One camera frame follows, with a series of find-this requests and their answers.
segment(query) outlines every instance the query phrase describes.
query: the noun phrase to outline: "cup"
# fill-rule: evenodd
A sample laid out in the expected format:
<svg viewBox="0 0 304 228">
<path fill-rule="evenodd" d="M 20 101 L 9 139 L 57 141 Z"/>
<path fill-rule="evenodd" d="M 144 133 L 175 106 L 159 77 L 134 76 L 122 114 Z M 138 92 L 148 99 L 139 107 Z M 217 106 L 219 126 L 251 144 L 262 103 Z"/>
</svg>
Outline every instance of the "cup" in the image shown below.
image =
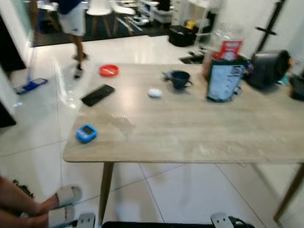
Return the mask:
<svg viewBox="0 0 304 228">
<path fill-rule="evenodd" d="M 189 85 L 186 85 L 187 83 L 190 83 L 190 86 L 192 86 L 193 83 L 189 79 L 190 75 L 187 72 L 180 70 L 172 71 L 170 78 L 173 87 L 177 90 L 182 90 L 189 87 Z"/>
</svg>

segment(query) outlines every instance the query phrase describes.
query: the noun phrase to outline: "black smartphone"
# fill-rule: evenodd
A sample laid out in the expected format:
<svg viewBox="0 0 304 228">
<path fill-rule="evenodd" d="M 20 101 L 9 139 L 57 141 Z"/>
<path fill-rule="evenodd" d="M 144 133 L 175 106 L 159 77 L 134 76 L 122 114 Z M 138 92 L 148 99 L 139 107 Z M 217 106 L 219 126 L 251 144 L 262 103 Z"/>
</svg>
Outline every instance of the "black smartphone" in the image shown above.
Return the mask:
<svg viewBox="0 0 304 228">
<path fill-rule="evenodd" d="M 82 102 L 89 107 L 95 105 L 98 101 L 104 99 L 105 97 L 109 96 L 113 93 L 115 89 L 109 85 L 102 85 L 97 89 L 93 90 L 92 92 L 88 93 L 87 95 L 81 98 Z"/>
</svg>

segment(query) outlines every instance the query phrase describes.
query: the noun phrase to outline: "red lid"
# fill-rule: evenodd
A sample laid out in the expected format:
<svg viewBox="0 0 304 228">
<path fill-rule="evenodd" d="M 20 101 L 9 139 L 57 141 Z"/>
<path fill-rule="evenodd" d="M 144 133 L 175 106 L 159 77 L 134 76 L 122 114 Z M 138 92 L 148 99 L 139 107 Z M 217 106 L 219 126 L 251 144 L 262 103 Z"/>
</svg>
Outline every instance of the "red lid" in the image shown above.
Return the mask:
<svg viewBox="0 0 304 228">
<path fill-rule="evenodd" d="M 103 65 L 99 68 L 99 74 L 103 77 L 114 77 L 118 75 L 119 73 L 119 68 L 116 65 Z"/>
</svg>

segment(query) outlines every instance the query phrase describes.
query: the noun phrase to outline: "mop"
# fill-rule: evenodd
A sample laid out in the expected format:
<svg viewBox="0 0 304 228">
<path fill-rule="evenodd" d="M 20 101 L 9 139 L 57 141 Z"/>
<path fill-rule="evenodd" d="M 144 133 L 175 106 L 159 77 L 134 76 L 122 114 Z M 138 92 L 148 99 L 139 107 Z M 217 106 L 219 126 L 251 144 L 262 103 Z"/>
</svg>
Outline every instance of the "mop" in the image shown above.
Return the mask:
<svg viewBox="0 0 304 228">
<path fill-rule="evenodd" d="M 38 12 L 38 20 L 37 21 L 38 21 L 38 31 L 40 32 L 39 15 L 40 15 L 40 13 Z M 37 79 L 32 80 L 31 68 L 32 68 L 32 62 L 33 62 L 34 54 L 35 54 L 35 41 L 34 41 L 33 52 L 32 52 L 31 59 L 30 59 L 30 64 L 29 64 L 28 82 L 25 85 L 21 85 L 21 86 L 15 88 L 15 91 L 18 95 L 27 94 L 30 91 L 32 91 L 33 89 L 36 89 L 37 87 L 39 87 L 39 86 L 48 82 L 48 80 L 44 79 L 44 78 L 37 78 Z"/>
</svg>

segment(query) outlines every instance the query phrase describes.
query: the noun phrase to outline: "blue timer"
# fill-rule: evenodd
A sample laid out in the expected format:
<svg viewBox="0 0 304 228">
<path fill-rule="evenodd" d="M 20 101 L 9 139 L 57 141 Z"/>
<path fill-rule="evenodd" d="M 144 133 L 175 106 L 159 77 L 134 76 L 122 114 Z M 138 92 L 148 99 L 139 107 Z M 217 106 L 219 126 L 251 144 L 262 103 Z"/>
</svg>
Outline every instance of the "blue timer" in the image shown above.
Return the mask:
<svg viewBox="0 0 304 228">
<path fill-rule="evenodd" d="M 97 130 L 93 126 L 86 124 L 76 131 L 76 135 L 79 140 L 88 143 L 97 136 Z"/>
</svg>

